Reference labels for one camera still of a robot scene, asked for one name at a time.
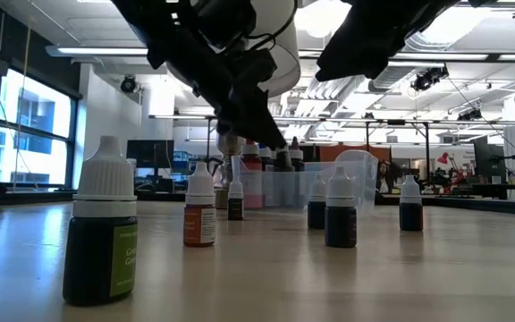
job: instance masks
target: window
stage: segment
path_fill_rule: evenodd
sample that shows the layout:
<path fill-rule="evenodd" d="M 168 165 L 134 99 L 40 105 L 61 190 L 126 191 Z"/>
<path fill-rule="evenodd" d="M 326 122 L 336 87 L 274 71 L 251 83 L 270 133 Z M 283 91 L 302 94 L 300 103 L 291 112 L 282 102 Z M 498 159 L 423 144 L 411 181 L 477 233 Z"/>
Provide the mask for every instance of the window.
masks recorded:
<path fill-rule="evenodd" d="M 10 70 L 3 78 L 0 120 L 69 137 L 71 99 L 54 89 Z"/>
<path fill-rule="evenodd" d="M 0 126 L 0 181 L 65 184 L 67 144 L 65 141 L 22 133 L 17 150 L 17 131 Z"/>

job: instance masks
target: clear plastic box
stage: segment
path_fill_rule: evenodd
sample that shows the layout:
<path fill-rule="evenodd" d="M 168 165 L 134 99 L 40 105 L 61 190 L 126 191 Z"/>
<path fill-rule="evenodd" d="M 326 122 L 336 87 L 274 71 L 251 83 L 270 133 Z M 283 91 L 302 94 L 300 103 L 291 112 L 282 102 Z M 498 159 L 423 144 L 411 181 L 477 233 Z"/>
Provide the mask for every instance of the clear plastic box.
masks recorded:
<path fill-rule="evenodd" d="M 305 164 L 304 172 L 257 172 L 249 171 L 240 161 L 240 180 L 244 199 L 256 205 L 256 195 L 261 193 L 262 207 L 303 209 L 308 203 L 311 184 L 318 173 L 329 182 L 337 165 L 343 165 L 345 172 L 352 178 L 355 205 L 359 215 L 370 214 L 375 207 L 377 158 L 360 150 L 345 151 L 338 162 L 310 162 Z"/>

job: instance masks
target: robotic arm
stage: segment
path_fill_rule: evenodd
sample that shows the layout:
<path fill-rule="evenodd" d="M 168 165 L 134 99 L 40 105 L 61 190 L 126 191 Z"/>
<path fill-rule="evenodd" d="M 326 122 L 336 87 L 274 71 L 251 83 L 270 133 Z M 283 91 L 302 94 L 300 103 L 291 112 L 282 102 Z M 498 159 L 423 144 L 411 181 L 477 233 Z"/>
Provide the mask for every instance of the robotic arm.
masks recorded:
<path fill-rule="evenodd" d="M 148 48 L 154 68 L 167 63 L 214 107 L 220 134 L 231 132 L 266 144 L 286 145 L 267 110 L 267 91 L 259 82 L 277 66 L 265 43 L 291 23 L 280 26 L 256 46 L 246 48 L 256 27 L 250 0 L 112 0 Z M 317 65 L 319 81 L 363 74 L 377 77 L 404 40 L 426 29 L 440 13 L 460 0 L 342 0 L 352 5 Z M 497 0 L 469 0 L 478 7 Z"/>

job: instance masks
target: computer monitor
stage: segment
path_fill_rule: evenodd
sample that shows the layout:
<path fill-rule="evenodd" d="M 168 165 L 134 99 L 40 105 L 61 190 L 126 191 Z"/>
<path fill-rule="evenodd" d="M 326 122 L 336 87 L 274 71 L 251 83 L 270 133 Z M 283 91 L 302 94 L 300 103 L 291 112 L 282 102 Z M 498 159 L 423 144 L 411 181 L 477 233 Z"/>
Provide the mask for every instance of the computer monitor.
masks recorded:
<path fill-rule="evenodd" d="M 129 140 L 126 157 L 136 159 L 137 168 L 172 168 L 173 140 Z"/>
<path fill-rule="evenodd" d="M 502 178 L 506 183 L 506 164 L 503 160 L 498 161 L 494 157 L 504 157 L 504 148 L 488 144 L 487 138 L 474 140 L 474 154 L 476 156 L 477 175 L 482 175 L 489 180 L 493 176 Z"/>

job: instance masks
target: green label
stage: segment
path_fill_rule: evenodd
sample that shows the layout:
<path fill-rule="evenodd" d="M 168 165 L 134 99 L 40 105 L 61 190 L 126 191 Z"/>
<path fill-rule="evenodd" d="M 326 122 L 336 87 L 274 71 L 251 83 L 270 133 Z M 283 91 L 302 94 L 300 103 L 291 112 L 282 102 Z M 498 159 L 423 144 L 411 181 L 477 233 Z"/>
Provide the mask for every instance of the green label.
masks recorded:
<path fill-rule="evenodd" d="M 137 225 L 114 228 L 110 296 L 132 291 L 136 267 Z"/>

